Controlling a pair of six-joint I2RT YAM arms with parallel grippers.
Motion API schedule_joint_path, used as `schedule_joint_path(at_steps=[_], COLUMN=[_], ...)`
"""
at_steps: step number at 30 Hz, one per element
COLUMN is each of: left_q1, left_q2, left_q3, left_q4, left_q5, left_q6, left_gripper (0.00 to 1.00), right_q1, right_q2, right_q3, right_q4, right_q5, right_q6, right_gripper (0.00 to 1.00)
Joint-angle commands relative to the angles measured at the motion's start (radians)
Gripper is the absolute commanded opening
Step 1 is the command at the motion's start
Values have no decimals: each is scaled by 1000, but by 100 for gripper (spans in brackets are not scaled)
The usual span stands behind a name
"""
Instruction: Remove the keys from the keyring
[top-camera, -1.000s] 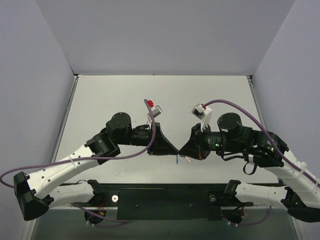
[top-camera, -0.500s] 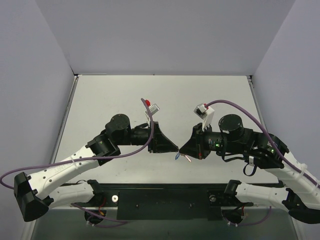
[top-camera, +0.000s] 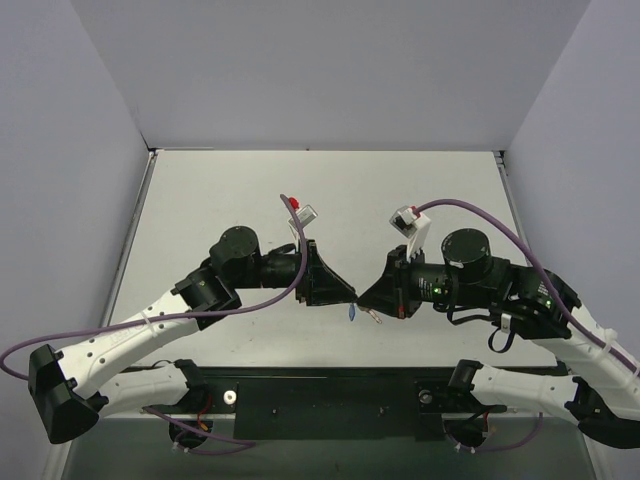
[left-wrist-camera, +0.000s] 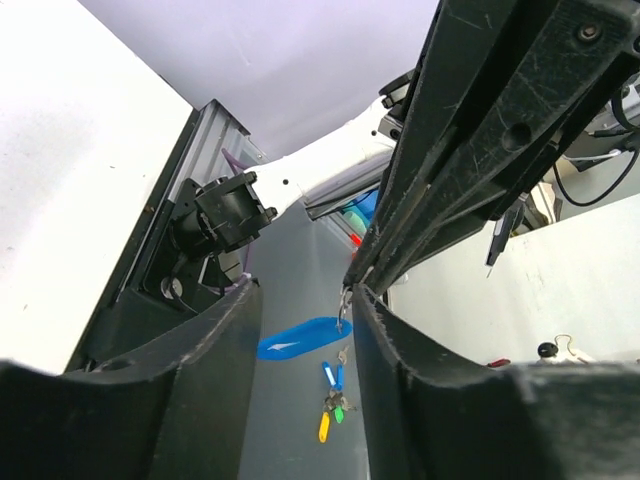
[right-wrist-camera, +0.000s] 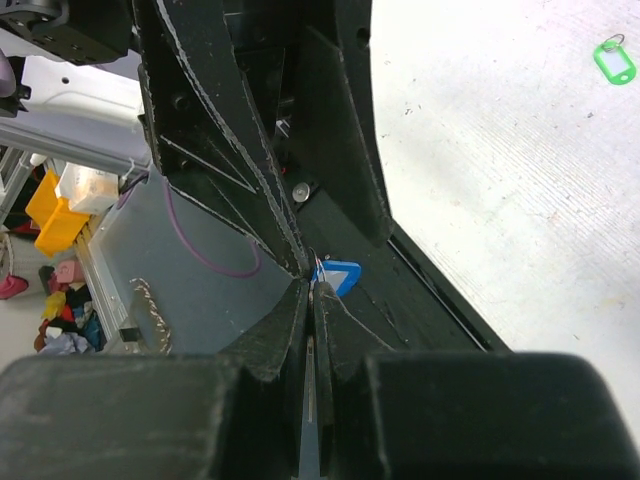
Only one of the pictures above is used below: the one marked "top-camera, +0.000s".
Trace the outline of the blue key tag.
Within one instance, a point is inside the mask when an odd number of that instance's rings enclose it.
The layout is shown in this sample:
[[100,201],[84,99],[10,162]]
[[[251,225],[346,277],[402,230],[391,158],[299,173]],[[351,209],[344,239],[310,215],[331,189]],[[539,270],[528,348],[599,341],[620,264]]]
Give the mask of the blue key tag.
[[349,309],[348,309],[348,318],[350,322],[353,322],[355,320],[356,317],[356,304],[355,303],[351,303],[349,305]]

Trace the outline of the brass key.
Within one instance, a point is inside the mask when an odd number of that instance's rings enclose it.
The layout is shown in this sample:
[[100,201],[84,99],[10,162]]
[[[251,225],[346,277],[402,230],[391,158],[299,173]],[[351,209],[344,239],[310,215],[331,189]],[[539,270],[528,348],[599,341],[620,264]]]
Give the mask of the brass key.
[[362,308],[361,311],[369,315],[376,322],[376,324],[378,325],[383,324],[382,319],[374,310],[368,309],[368,308]]

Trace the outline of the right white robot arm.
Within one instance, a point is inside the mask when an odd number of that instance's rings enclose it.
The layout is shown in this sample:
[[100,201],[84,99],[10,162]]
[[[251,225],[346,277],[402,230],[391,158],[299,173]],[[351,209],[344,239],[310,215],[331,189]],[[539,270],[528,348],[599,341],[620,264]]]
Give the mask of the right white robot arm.
[[360,308],[411,317],[424,303],[453,325],[488,322],[506,334],[551,352],[563,376],[528,374],[461,360],[438,398],[456,409],[545,413],[617,449],[639,446],[639,362],[612,329],[600,326],[560,277],[495,257],[487,236],[460,229],[441,244],[443,261],[399,246],[387,255],[382,276],[357,300]]

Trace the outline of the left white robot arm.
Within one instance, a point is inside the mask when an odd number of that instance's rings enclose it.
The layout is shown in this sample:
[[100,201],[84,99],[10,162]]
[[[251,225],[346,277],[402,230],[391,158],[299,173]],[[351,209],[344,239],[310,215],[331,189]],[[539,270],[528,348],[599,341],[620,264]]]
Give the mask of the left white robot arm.
[[221,235],[197,269],[111,331],[87,334],[59,350],[48,344],[37,348],[29,358],[28,390],[48,440],[68,442],[104,417],[147,406],[184,413],[207,409],[211,389],[193,361],[142,369],[133,363],[240,308],[241,290],[286,287],[306,306],[356,299],[355,289],[321,259],[314,241],[263,254],[257,234],[236,226]]

